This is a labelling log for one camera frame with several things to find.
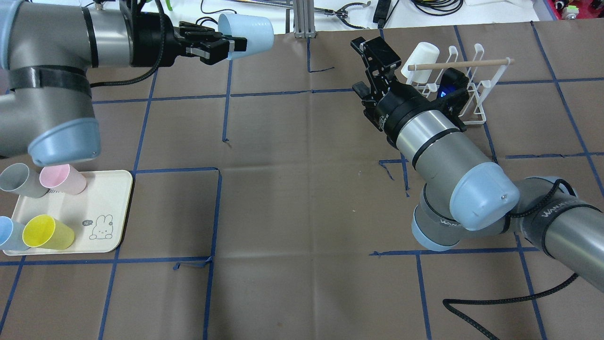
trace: robotic arm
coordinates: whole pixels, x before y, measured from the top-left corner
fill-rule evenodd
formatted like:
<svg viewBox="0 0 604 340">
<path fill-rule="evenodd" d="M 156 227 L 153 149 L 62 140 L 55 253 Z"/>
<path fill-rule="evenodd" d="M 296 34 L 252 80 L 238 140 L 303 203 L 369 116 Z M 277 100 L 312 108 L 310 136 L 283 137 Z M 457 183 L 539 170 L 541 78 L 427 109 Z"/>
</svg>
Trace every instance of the robotic arm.
<svg viewBox="0 0 604 340">
<path fill-rule="evenodd" d="M 512 183 L 487 158 L 457 118 L 469 98 L 463 73 L 446 70 L 441 97 L 430 102 L 397 81 L 402 62 L 382 38 L 357 38 L 351 46 L 370 83 L 353 85 L 365 117 L 426 181 L 411 223 L 422 246 L 445 251 L 463 238 L 522 232 L 604 292 L 604 214 L 579 200 L 561 178 Z"/>
<path fill-rule="evenodd" d="M 201 25 L 173 28 L 162 11 L 144 13 L 142 5 L 120 0 L 119 11 L 89 10 L 0 0 L 0 67 L 12 90 L 0 96 L 0 158 L 28 152 L 48 166 L 99 155 L 89 67 L 169 67 L 178 56 L 213 65 L 248 47 L 246 38 Z"/>
</svg>

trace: blue tape grid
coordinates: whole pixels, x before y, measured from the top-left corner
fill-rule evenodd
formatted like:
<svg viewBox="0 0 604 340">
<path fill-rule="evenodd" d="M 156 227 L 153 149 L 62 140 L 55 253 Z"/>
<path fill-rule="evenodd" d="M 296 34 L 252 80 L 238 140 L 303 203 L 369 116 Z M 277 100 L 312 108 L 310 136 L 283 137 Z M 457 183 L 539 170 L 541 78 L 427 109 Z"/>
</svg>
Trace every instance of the blue tape grid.
<svg viewBox="0 0 604 340">
<path fill-rule="evenodd" d="M 586 157 L 590 163 L 590 167 L 594 173 L 594 177 L 596 178 L 596 182 L 598 184 L 598 187 L 600 188 L 600 191 L 602 193 L 602 195 L 604 196 L 604 188 L 602 186 L 602 181 L 600 180 L 600 177 L 596 171 L 596 168 L 594 166 L 594 163 L 591 159 L 592 156 L 602 156 L 604 155 L 604 152 L 589 152 L 589 150 L 587 149 L 585 142 L 583 141 L 582 136 L 580 135 L 579 129 L 577 127 L 577 125 L 574 122 L 572 113 L 568 107 L 568 104 L 566 103 L 566 100 L 564 98 L 564 94 L 562 93 L 562 90 L 559 86 L 559 83 L 565 83 L 565 82 L 595 82 L 595 81 L 604 81 L 604 77 L 593 77 L 593 78 L 576 78 L 576 79 L 557 79 L 555 76 L 555 73 L 551 67 L 551 63 L 549 62 L 547 55 L 545 53 L 545 50 L 543 49 L 543 46 L 541 44 L 541 40 L 539 38 L 538 32 L 535 28 L 535 25 L 532 24 L 533 27 L 533 32 L 535 34 L 535 39 L 538 42 L 539 45 L 539 49 L 547 63 L 548 69 L 550 70 L 550 73 L 552 75 L 552 80 L 522 80 L 522 81 L 507 81 L 507 82 L 498 82 L 499 85 L 521 85 L 521 84 L 535 84 L 535 83 L 553 83 L 556 86 L 556 89 L 561 97 L 562 103 L 564 104 L 565 110 L 567 112 L 568 118 L 571 121 L 571 124 L 573 125 L 573 128 L 575 130 L 575 133 L 577 135 L 577 138 L 579 139 L 579 142 L 584 150 L 584 152 L 578 153 L 578 154 L 571 154 L 571 155 L 565 155 L 565 154 L 544 154 L 544 155 L 507 155 L 506 159 L 532 159 L 532 158 L 550 158 L 550 157 Z M 455 30 L 455 34 L 457 36 L 458 42 L 459 42 L 459 46 L 460 46 L 460 51 L 462 56 L 464 57 L 464 60 L 467 60 L 466 57 L 466 52 L 463 46 L 463 43 L 461 41 L 461 36 L 459 34 L 459 30 L 457 28 L 457 26 L 454 26 L 454 30 Z M 380 30 L 380 35 L 382 37 L 384 37 L 384 31 Z M 350 92 L 352 91 L 352 89 L 350 88 L 340 88 L 340 89 L 321 89 L 321 90 L 302 90 L 302 91 L 282 91 L 282 92 L 269 92 L 269 93 L 242 93 L 242 94 L 231 94 L 230 93 L 230 84 L 231 84 L 231 77 L 232 77 L 232 62 L 230 62 L 229 65 L 229 75 L 228 75 L 228 85 L 227 85 L 227 92 L 226 94 L 217 94 L 217 95 L 207 95 L 207 96 L 178 96 L 178 97 L 160 97 L 160 98 L 153 98 L 153 90 L 155 87 L 155 81 L 156 81 L 156 74 L 153 77 L 153 83 L 152 83 L 152 87 L 150 90 L 150 94 L 149 97 L 146 99 L 125 99 L 125 100 L 98 100 L 98 101 L 94 101 L 93 104 L 96 105 L 101 105 L 101 104 L 112 104 L 112 103 L 131 103 L 131 102 L 147 102 L 147 108 L 146 108 L 146 113 L 145 113 L 145 118 L 143 121 L 143 127 L 142 127 L 142 131 L 141 131 L 141 137 L 140 137 L 140 141 L 139 141 L 139 145 L 138 145 L 138 150 L 137 150 L 137 156 L 135 159 L 135 166 L 134 166 L 134 170 L 132 171 L 133 176 L 136 176 L 136 174 L 150 174 L 150 173 L 161 173 L 161 172 L 184 172 L 184 171 L 218 171 L 218 169 L 216 168 L 185 168 L 185 169 L 178 169 L 178 168 L 173 168 L 173 169 L 149 169 L 149 170 L 138 170 L 138 162 L 140 159 L 140 154 L 141 154 L 141 150 L 142 150 L 142 145 L 143 145 L 143 140 L 144 140 L 144 132 L 146 130 L 146 123 L 147 123 L 147 119 L 149 117 L 149 108 L 150 108 L 150 104 L 151 102 L 154 101 L 163 101 L 163 100 L 185 100 L 185 99 L 212 99 L 212 98 L 226 98 L 226 104 L 225 104 L 225 118 L 224 118 L 224 124 L 223 124 L 223 141 L 228 141 L 228 139 L 226 138 L 226 133 L 227 133 L 227 123 L 228 123 L 228 102 L 229 99 L 231 97 L 249 97 L 249 96 L 277 96 L 277 95 L 291 95 L 291 94 L 300 94 L 300 93 L 336 93 L 336 92 Z M 310 73 L 313 72 L 320 72 L 320 71 L 326 71 L 329 70 L 331 68 L 328 69 L 324 69 L 324 70 L 316 70 L 313 71 L 310 69 L 310 39 L 308 39 L 307 41 L 307 70 Z M 495 152 L 495 148 L 492 142 L 492 139 L 490 137 L 490 133 L 489 133 L 489 129 L 488 126 L 486 124 L 483 125 L 484 129 L 485 129 L 485 134 L 487 135 L 487 139 L 489 140 L 489 146 L 491 148 L 491 152 L 493 155 L 493 160 L 495 162 L 497 162 L 497 158 L 496 158 L 496 152 Z M 406 176 L 406 163 L 407 160 L 404 160 L 403 158 L 401 160 L 380 160 L 379 161 L 379 165 L 381 165 L 382 167 L 384 167 L 387 172 L 388 175 L 392 178 L 392 176 L 390 175 L 390 172 L 388 171 L 388 169 L 386 168 L 385 164 L 388 163 L 401 163 L 402 167 L 403 167 L 403 177 L 405 179 L 405 190 L 408 190 L 409 186 L 408 186 L 408 182 L 407 182 L 407 176 Z M 112 267 L 112 273 L 111 273 L 111 277 L 109 280 L 109 287 L 108 287 L 108 294 L 107 294 L 107 298 L 106 298 L 106 304 L 105 304 L 105 309 L 103 312 L 103 319 L 102 319 L 102 325 L 101 325 L 101 329 L 99 331 L 99 339 L 102 339 L 103 337 L 103 330 L 104 330 L 104 322 L 106 320 L 106 313 L 108 310 L 108 306 L 109 306 L 109 301 L 111 298 L 111 290 L 112 290 L 112 284 L 113 284 L 113 280 L 115 278 L 115 267 L 117 266 L 118 263 L 160 263 L 160 262 L 187 262 L 187 261 L 207 261 L 208 259 L 210 259 L 214 254 L 215 254 L 215 250 L 216 250 L 216 237 L 217 237 L 217 227 L 218 227 L 218 215 L 219 215 L 219 204 L 220 204 L 220 191 L 221 191 L 221 187 L 222 187 L 222 174 L 220 174 L 219 172 L 219 181 L 218 181 L 218 186 L 217 186 L 217 198 L 216 198 L 216 210 L 215 210 L 215 216 L 214 216 L 214 231 L 213 231 L 213 242 L 212 242 L 212 250 L 211 250 L 211 255 L 210 257 L 185 257 L 185 258 L 137 258 L 137 259 L 121 259 L 119 258 L 119 251 L 120 248 L 116 249 L 115 252 L 115 256 L 114 259 L 108 259 L 108 260 L 56 260 L 56 261 L 27 261 L 26 257 L 22 257 L 20 261 L 8 261 L 8 262 L 3 262 L 0 263 L 0 266 L 17 266 L 18 270 L 17 273 L 15 275 L 15 279 L 13 282 L 13 286 L 11 288 L 11 292 L 9 294 L 3 315 L 2 315 L 2 319 L 0 321 L 0 333 L 2 332 L 2 328 L 4 326 L 6 317 L 8 315 L 8 311 L 10 308 L 10 304 L 12 302 L 12 299 L 14 297 L 14 292 L 17 288 L 18 282 L 19 282 L 19 277 L 21 275 L 21 271 L 23 266 L 36 266 L 36 265 L 61 265 L 61 264 L 113 264 Z M 388 252 L 374 252 L 373 254 L 371 254 L 371 256 L 390 256 L 390 255 L 414 255 L 416 256 L 416 260 L 417 260 L 417 270 L 418 270 L 418 277 L 419 277 L 419 283 L 420 283 L 420 294 L 422 296 L 422 307 L 423 307 L 423 312 L 424 312 L 424 320 L 426 322 L 426 336 L 428 338 L 431 338 L 431 332 L 430 332 L 430 328 L 429 328 L 429 316 L 428 316 L 428 309 L 427 309 L 427 305 L 426 305 L 426 296 L 425 296 L 425 288 L 423 285 L 423 275 L 422 275 L 422 268 L 421 268 L 421 259 L 420 259 L 420 255 L 435 255 L 435 254 L 452 254 L 452 253 L 507 253 L 507 252 L 518 252 L 521 258 L 521 262 L 522 262 L 522 267 L 523 270 L 525 272 L 525 278 L 527 280 L 527 286 L 529 289 L 530 293 L 533 293 L 533 287 L 532 287 L 532 283 L 530 280 L 530 274 L 528 271 L 528 268 L 526 266 L 526 260 L 524 258 L 524 253 L 525 252 L 533 252 L 533 251 L 538 251 L 536 248 L 534 247 L 522 247 L 519 243 L 519 238 L 518 236 L 516 236 L 516 242 L 518 244 L 517 247 L 514 248 L 488 248 L 488 249 L 452 249 L 452 250 L 448 250 L 446 252 L 432 252 L 430 250 L 393 250 L 393 251 L 388 251 Z M 210 274 L 208 275 L 208 290 L 207 290 L 207 298 L 206 298 L 206 306 L 205 306 L 205 316 L 204 316 L 204 339 L 207 339 L 207 329 L 208 329 L 208 323 L 209 323 L 209 311 L 210 311 L 210 297 L 211 297 L 211 284 L 212 284 L 212 279 L 213 279 L 213 269 L 214 269 L 214 263 L 210 262 Z M 543 328 L 542 322 L 541 322 L 541 316 L 539 313 L 539 309 L 538 306 L 536 305 L 535 302 L 533 302 L 533 307 L 535 310 L 535 316 L 538 320 L 538 324 L 539 324 L 539 331 L 541 332 L 541 336 L 543 339 L 546 339 L 545 337 L 545 330 Z"/>
</svg>

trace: cup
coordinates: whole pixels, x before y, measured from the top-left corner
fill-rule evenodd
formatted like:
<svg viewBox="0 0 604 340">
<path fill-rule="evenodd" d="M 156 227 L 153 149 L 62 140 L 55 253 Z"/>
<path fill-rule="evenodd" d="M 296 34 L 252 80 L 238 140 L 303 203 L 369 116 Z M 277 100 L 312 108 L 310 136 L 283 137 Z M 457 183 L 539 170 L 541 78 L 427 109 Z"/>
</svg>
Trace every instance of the cup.
<svg viewBox="0 0 604 340">
<path fill-rule="evenodd" d="M 28 247 L 62 250 L 69 247 L 76 234 L 50 215 L 38 215 L 23 230 L 23 243 Z"/>
<path fill-rule="evenodd" d="M 2 171 L 0 189 L 32 198 L 40 198 L 48 192 L 48 188 L 40 184 L 40 175 L 23 163 L 13 164 Z"/>
<path fill-rule="evenodd" d="M 420 84 L 425 84 L 428 82 L 430 78 L 430 74 L 432 70 L 422 70 L 422 71 L 409 71 L 409 65 L 420 65 L 420 64 L 434 64 L 436 60 L 439 58 L 440 50 L 438 47 L 430 44 L 429 42 L 422 41 L 415 47 L 415 50 L 409 56 L 409 59 L 403 65 L 401 69 L 401 73 L 407 79 L 413 73 L 413 82 L 417 82 Z"/>
<path fill-rule="evenodd" d="M 77 195 L 86 188 L 86 177 L 69 164 L 45 166 L 40 183 L 48 189 Z"/>
<path fill-rule="evenodd" d="M 275 38 L 271 21 L 262 16 L 221 14 L 218 18 L 218 31 L 224 35 L 248 40 L 246 50 L 243 52 L 229 52 L 228 60 L 268 51 L 272 48 Z"/>
<path fill-rule="evenodd" d="M 0 249 L 2 250 L 27 250 L 29 247 L 23 242 L 23 229 L 25 226 L 9 217 L 0 216 Z"/>
</svg>

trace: bunny face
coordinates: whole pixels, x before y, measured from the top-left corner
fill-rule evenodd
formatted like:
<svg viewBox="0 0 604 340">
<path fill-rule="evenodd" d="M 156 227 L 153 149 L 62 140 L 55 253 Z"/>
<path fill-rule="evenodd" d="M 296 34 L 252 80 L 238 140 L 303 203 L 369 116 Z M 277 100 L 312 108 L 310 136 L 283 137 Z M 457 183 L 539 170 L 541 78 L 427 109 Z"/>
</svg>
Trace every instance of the bunny face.
<svg viewBox="0 0 604 340">
<path fill-rule="evenodd" d="M 113 216 L 101 215 L 97 218 L 97 222 L 92 228 L 91 240 L 106 239 L 113 237 Z"/>
</svg>

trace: light blue cup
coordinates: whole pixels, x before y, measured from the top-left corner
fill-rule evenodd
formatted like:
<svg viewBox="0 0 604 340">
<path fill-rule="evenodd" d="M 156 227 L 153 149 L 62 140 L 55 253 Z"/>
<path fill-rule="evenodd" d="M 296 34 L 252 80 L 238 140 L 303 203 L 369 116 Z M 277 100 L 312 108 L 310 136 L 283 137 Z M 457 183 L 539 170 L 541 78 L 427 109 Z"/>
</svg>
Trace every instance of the light blue cup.
<svg viewBox="0 0 604 340">
<path fill-rule="evenodd" d="M 23 243 L 23 229 L 25 226 L 13 221 L 6 216 L 0 216 L 0 249 L 2 250 L 27 250 Z"/>
<path fill-rule="evenodd" d="M 271 21 L 262 16 L 221 14 L 218 18 L 218 31 L 224 35 L 248 40 L 247 49 L 244 52 L 229 52 L 228 60 L 268 51 L 275 39 Z"/>
</svg>

